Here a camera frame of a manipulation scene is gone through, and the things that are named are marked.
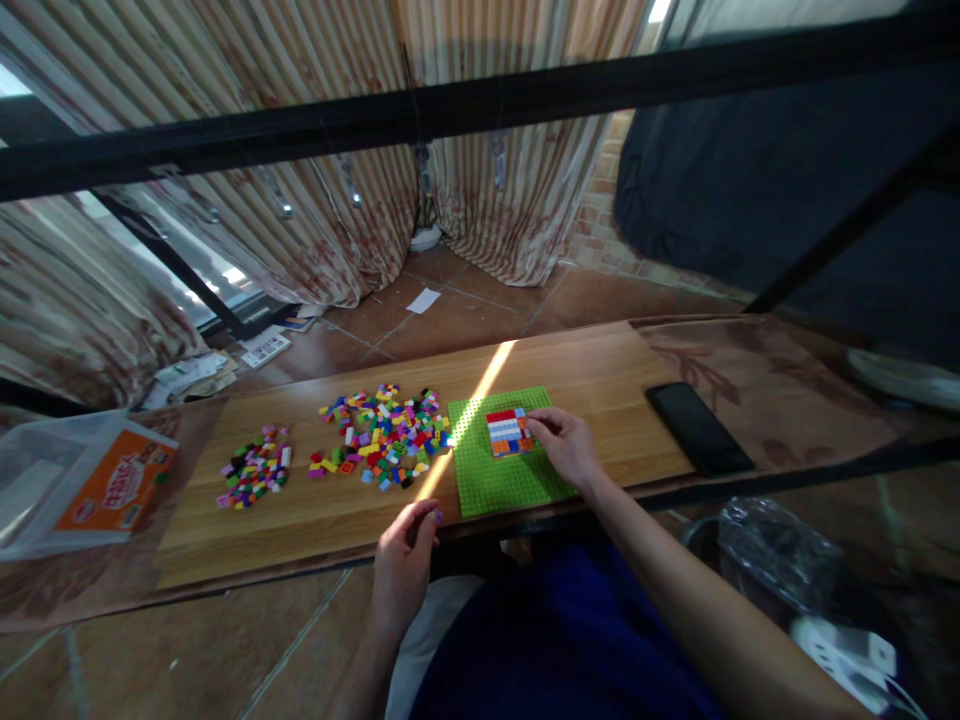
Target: person's left hand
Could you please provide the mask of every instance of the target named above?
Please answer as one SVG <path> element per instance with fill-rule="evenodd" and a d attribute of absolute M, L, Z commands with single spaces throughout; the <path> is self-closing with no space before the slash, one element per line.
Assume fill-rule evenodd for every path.
<path fill-rule="evenodd" d="M 399 642 L 420 611 L 430 582 L 430 551 L 437 540 L 437 501 L 407 505 L 377 545 L 371 620 Z"/>

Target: orange label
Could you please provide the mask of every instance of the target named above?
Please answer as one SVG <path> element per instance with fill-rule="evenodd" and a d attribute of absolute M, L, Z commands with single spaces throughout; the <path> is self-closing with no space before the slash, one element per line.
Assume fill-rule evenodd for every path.
<path fill-rule="evenodd" d="M 122 430 L 55 530 L 132 530 L 153 497 L 157 475 L 167 472 L 173 448 Z"/>

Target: black phone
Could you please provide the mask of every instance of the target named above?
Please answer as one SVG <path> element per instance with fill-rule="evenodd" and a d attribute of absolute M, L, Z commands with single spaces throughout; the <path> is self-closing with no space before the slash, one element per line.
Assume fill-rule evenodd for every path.
<path fill-rule="evenodd" d="M 701 475 L 753 470 L 753 461 L 688 383 L 650 388 L 647 400 Z"/>

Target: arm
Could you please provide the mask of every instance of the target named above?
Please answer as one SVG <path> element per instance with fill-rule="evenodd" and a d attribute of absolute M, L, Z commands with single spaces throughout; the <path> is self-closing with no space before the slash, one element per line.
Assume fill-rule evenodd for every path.
<path fill-rule="evenodd" d="M 380 536 L 373 562 L 373 600 L 360 644 L 333 691 L 328 720 L 376 717 L 386 700 L 397 652 L 423 605 L 430 551 L 437 544 L 436 500 L 407 505 Z"/>
<path fill-rule="evenodd" d="M 528 414 L 557 471 L 597 514 L 673 636 L 728 711 L 744 718 L 869 718 L 760 610 L 607 476 L 590 428 L 557 408 Z"/>

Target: curtain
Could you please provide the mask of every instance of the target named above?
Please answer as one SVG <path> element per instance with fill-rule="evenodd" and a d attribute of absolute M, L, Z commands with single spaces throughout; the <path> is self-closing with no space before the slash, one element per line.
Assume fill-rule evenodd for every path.
<path fill-rule="evenodd" d="M 635 50 L 643 10 L 636 0 L 10 0 L 0 54 L 91 134 L 401 90 L 404 50 L 420 85 L 619 57 Z M 486 138 L 434 142 L 451 248 L 503 282 L 545 282 L 605 129 L 606 118 L 587 118 L 510 131 L 502 192 Z M 360 207 L 334 157 L 194 176 L 192 195 L 169 180 L 144 190 L 270 294 L 353 307 L 400 272 L 419 172 L 408 147 L 348 159 Z M 271 208 L 272 178 L 291 219 Z M 205 202 L 220 224 L 203 221 Z"/>
<path fill-rule="evenodd" d="M 206 351 L 127 248 L 65 197 L 0 205 L 0 374 L 94 407 Z"/>

